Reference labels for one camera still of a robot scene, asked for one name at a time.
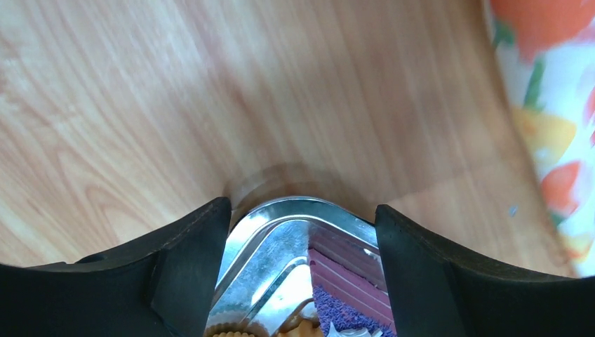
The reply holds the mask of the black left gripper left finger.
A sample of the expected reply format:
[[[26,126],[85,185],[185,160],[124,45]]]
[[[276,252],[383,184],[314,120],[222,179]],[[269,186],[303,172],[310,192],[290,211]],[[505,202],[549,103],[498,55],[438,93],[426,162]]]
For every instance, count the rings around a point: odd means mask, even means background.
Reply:
[[[2,336],[202,336],[231,203],[75,263],[1,266]]]

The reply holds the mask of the silver metal tray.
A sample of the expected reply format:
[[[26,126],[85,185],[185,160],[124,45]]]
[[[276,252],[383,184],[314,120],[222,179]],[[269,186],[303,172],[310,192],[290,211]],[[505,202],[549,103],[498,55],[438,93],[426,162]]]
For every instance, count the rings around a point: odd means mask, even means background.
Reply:
[[[298,305],[313,298],[307,252],[316,234],[380,256],[373,225],[336,204],[313,197],[268,201],[229,234],[210,313],[244,312],[275,336]]]

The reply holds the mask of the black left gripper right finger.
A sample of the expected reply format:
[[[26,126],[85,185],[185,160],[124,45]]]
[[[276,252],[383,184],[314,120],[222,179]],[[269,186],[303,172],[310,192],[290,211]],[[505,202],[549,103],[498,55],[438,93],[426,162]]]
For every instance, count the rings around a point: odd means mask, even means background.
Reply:
[[[510,265],[383,204],[375,231],[399,336],[593,336],[594,278]]]

